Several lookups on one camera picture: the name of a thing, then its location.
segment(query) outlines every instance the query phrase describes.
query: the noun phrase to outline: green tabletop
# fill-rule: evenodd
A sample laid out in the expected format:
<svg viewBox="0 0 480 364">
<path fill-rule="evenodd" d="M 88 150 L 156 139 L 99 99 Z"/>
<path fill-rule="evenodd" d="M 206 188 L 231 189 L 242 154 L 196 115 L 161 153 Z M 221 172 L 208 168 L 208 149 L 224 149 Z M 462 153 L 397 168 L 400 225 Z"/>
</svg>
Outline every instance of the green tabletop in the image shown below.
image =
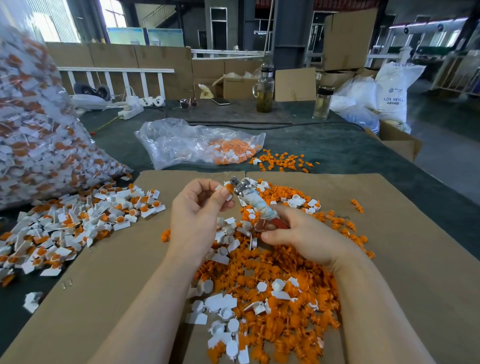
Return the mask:
<svg viewBox="0 0 480 364">
<path fill-rule="evenodd" d="M 282 103 L 294 124 L 312 122 L 312 101 Z M 85 127 L 92 131 L 111 120 L 118 110 L 89 112 L 81 117 Z M 153 169 L 147 151 L 134 136 L 145 121 L 163 119 L 165 113 L 146 109 L 130 120 L 116 120 L 94 136 L 95 142 L 109 155 L 135 170 L 134 177 L 143 170 Z M 436 178 L 425 173 L 413 163 L 369 137 L 364 131 L 343 121 L 330 112 L 325 123 L 298 125 L 273 130 L 244 130 L 251 134 L 266 132 L 264 148 L 272 153 L 288 152 L 305 155 L 305 160 L 318 161 L 312 173 L 379 173 L 400 190 L 423 213 L 450 234 L 476 258 L 480 258 L 478 237 L 480 236 L 480 206 L 445 186 Z M 226 170 L 259 170 L 248 163 L 205 166 L 179 164 L 170 170 L 198 170 L 218 172 Z M 20 210 L 3 211 L 0 216 L 16 218 Z M 22 308 L 24 297 L 33 291 L 48 293 L 58 278 L 19 276 L 17 281 L 0 290 L 0 313 L 2 333 L 0 353 L 13 341 L 30 314 Z"/>
</svg>

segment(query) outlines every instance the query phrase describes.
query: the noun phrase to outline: right hand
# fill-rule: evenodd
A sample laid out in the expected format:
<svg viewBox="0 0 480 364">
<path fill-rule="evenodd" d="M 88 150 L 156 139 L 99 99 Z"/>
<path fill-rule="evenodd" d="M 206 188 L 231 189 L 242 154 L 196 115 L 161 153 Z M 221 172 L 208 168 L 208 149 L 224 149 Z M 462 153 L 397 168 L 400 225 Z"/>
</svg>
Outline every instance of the right hand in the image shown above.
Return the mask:
<svg viewBox="0 0 480 364">
<path fill-rule="evenodd" d="M 284 205 L 270 207 L 288 223 L 290 229 L 264 231 L 262 240 L 267 244 L 291 244 L 303 257 L 330 269 L 338 259 L 356 248 L 350 239 L 300 209 Z"/>
</svg>

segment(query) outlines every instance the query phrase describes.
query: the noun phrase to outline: floor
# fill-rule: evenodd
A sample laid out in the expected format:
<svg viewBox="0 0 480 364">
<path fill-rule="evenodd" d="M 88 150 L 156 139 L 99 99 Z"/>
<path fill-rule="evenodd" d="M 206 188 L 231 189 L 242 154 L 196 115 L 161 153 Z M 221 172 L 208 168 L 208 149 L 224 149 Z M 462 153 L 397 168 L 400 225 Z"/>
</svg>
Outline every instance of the floor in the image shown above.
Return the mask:
<svg viewBox="0 0 480 364">
<path fill-rule="evenodd" d="M 480 111 L 422 95 L 428 86 L 408 91 L 412 135 L 423 141 L 415 164 L 480 205 Z"/>
</svg>

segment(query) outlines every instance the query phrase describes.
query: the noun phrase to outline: person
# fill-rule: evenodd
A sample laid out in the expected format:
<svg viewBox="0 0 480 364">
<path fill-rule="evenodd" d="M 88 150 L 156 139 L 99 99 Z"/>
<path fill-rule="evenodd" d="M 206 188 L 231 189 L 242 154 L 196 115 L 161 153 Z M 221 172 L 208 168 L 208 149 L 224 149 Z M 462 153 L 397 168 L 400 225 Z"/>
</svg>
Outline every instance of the person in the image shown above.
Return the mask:
<svg viewBox="0 0 480 364">
<path fill-rule="evenodd" d="M 173 200 L 163 262 L 90 364 L 168 363 L 187 290 L 214 241 L 218 213 L 235 206 L 218 185 L 193 180 Z M 380 272 L 350 239 L 298 209 L 272 208 L 290 229 L 265 231 L 262 240 L 292 244 L 336 278 L 349 363 L 434 363 Z"/>
</svg>

